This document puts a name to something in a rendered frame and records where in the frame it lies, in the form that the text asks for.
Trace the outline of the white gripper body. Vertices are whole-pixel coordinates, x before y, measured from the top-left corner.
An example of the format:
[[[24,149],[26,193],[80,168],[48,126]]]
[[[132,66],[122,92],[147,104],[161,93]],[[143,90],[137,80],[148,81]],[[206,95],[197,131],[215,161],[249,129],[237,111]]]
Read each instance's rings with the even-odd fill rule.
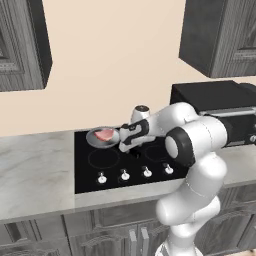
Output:
[[[121,152],[127,152],[130,149],[143,143],[145,136],[138,135],[120,135],[119,150]]]

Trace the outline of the pink raw steak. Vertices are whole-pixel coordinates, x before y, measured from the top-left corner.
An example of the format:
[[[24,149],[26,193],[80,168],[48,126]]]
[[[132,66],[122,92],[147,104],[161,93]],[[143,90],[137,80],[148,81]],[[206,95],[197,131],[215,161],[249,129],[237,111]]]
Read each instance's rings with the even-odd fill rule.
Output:
[[[99,131],[95,131],[94,135],[101,141],[109,141],[112,139],[114,134],[114,130],[113,129],[103,129],[103,130],[99,130]]]

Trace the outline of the grey frying pan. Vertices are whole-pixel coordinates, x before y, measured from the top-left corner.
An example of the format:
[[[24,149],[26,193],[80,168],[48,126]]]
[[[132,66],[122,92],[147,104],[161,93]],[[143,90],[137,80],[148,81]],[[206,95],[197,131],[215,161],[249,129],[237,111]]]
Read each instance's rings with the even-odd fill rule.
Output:
[[[111,140],[104,142],[104,141],[99,140],[94,135],[95,131],[99,131],[99,130],[103,130],[103,129],[113,129],[114,130],[114,134],[113,134],[113,137]],[[101,127],[96,127],[96,128],[91,129],[86,135],[86,140],[91,146],[93,146],[95,148],[106,149],[106,148],[111,148],[111,147],[117,145],[120,141],[120,136],[119,136],[119,131],[117,129],[115,129],[114,127],[101,126]]]

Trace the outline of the black hob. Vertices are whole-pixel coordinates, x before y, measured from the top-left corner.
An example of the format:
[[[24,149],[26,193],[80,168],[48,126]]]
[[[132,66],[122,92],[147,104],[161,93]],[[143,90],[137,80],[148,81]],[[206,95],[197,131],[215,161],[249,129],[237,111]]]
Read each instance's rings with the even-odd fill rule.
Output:
[[[168,155],[164,138],[156,138],[153,142],[132,148],[128,153],[122,153],[115,145],[107,149],[91,146],[87,140],[87,131],[74,133],[74,176],[75,193],[95,192],[136,186],[167,180],[183,179],[188,168],[175,163]],[[163,163],[168,163],[174,172],[166,174]],[[152,172],[151,177],[143,175],[143,167]],[[130,179],[121,178],[122,169],[130,174]],[[98,182],[99,173],[107,178],[105,184]]]

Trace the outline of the dark grey drawer front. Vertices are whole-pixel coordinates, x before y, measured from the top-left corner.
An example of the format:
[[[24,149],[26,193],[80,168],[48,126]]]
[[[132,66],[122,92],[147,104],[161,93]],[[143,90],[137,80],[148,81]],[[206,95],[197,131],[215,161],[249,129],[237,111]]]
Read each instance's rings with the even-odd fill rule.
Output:
[[[64,216],[67,229],[74,234],[156,218],[156,200],[119,205]]]

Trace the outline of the dark grey cupboard door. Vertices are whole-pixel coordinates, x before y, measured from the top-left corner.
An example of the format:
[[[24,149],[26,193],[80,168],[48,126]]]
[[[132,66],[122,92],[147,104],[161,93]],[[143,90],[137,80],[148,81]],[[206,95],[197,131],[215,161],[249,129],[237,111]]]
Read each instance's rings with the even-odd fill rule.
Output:
[[[198,232],[195,244],[204,256],[256,248],[256,200],[222,203],[220,213]]]
[[[64,218],[0,224],[0,256],[72,256]]]
[[[128,225],[106,228],[69,238],[72,256],[130,256],[129,230],[137,226]]]
[[[146,227],[149,235],[149,249],[147,256],[155,256],[158,247],[165,241],[168,236],[169,227],[162,225],[158,221],[144,222],[138,225],[138,256],[141,256],[142,237],[141,228]]]

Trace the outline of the black microwave oven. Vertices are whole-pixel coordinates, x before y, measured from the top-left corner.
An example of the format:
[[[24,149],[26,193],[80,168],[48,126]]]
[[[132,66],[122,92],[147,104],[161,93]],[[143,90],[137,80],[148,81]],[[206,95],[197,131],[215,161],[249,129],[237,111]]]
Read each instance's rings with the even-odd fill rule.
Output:
[[[170,103],[186,102],[228,128],[227,147],[256,146],[256,86],[233,80],[173,84]]]

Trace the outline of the dark grey wall cupboard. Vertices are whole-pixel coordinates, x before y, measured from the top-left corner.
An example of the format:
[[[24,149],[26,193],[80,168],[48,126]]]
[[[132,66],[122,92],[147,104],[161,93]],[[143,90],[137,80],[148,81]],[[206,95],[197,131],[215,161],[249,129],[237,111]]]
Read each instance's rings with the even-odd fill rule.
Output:
[[[209,78],[256,76],[256,0],[186,0],[179,58]]]
[[[52,55],[42,0],[0,0],[0,92],[47,86]]]

